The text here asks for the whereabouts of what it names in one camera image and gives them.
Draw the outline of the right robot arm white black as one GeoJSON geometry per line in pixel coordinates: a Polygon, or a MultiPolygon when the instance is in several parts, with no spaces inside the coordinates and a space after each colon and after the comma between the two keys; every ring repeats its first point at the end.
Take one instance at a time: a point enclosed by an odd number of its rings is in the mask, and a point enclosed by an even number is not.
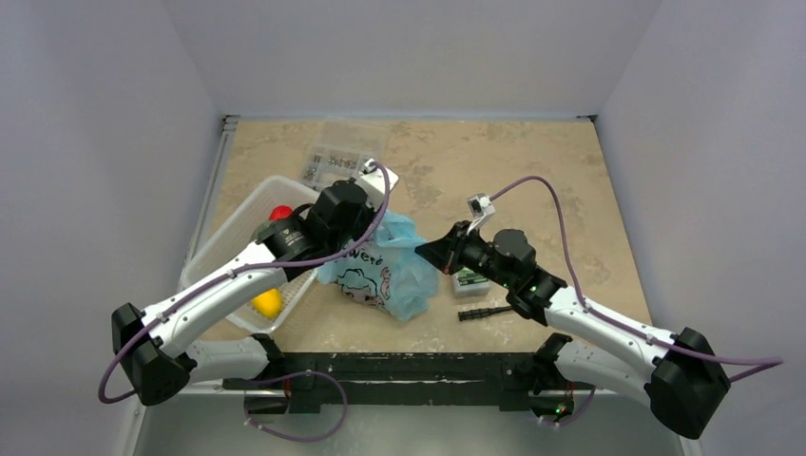
{"type": "Polygon", "coordinates": [[[541,384],[555,387],[566,379],[612,390],[648,407],[680,436],[702,436],[731,388],[703,334],[655,328],[596,304],[540,267],[523,231],[504,229],[487,241],[469,225],[455,223],[442,238],[416,247],[416,254],[446,275],[476,272],[504,287],[507,303],[524,319],[593,345],[568,342],[537,356],[533,372],[541,384]]]}

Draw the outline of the blue plastic bag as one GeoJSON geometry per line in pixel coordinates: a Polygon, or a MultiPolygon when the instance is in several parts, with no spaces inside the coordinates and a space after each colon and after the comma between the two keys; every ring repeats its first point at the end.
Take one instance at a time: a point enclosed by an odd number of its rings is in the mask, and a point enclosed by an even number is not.
{"type": "Polygon", "coordinates": [[[415,252],[424,243],[413,220],[389,211],[370,240],[320,266],[317,279],[358,304],[408,321],[424,313],[438,292],[437,271],[415,252]]]}

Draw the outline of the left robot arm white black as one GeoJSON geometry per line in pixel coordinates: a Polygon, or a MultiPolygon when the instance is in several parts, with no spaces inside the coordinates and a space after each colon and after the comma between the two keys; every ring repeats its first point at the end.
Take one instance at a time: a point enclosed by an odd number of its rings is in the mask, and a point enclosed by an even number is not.
{"type": "Polygon", "coordinates": [[[103,404],[131,396],[154,406],[186,386],[236,378],[270,389],[283,363],[268,336],[202,343],[200,336],[247,301],[315,268],[346,257],[376,231],[396,186],[383,170],[339,180],[288,218],[270,222],[213,273],[139,309],[125,303],[111,316],[113,360],[97,387],[103,404]]]}

